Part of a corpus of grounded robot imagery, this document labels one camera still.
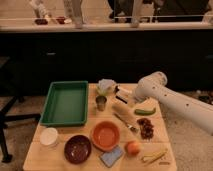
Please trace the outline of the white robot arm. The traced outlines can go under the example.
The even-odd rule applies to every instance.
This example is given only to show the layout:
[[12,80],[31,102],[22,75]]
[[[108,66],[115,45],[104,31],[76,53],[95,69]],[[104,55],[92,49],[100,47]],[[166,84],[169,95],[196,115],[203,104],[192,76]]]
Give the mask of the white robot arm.
[[167,82],[160,71],[141,78],[129,93],[128,103],[135,105],[148,97],[154,98],[213,136],[213,105],[175,92],[166,87]]

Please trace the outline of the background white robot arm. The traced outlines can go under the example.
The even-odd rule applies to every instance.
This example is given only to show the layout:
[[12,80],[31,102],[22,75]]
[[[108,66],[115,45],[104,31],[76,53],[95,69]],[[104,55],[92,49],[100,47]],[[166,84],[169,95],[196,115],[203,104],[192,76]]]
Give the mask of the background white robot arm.
[[50,13],[45,7],[43,0],[29,0],[29,4],[33,8],[37,18],[46,18],[50,16]]

